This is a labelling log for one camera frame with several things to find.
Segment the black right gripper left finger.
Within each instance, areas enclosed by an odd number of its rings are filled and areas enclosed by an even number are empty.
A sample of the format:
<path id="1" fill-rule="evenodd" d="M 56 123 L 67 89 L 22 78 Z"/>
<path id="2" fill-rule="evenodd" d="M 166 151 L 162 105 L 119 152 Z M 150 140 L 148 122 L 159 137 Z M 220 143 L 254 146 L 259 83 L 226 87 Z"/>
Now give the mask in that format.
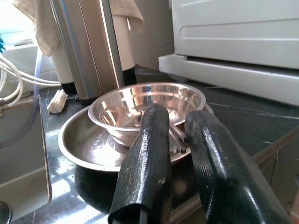
<path id="1" fill-rule="evenodd" d="M 148 107 L 140 132 L 121 164 L 108 222 L 167 224 L 171 214 L 169 114 Z"/>

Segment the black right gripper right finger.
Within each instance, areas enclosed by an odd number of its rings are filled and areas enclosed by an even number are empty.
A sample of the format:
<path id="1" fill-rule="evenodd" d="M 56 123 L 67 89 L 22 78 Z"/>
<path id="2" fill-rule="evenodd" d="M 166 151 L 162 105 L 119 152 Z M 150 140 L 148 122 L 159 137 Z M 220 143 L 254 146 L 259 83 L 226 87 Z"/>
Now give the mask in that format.
<path id="1" fill-rule="evenodd" d="M 291 222 L 260 168 L 216 116 L 190 112 L 185 133 L 207 223 Z"/>

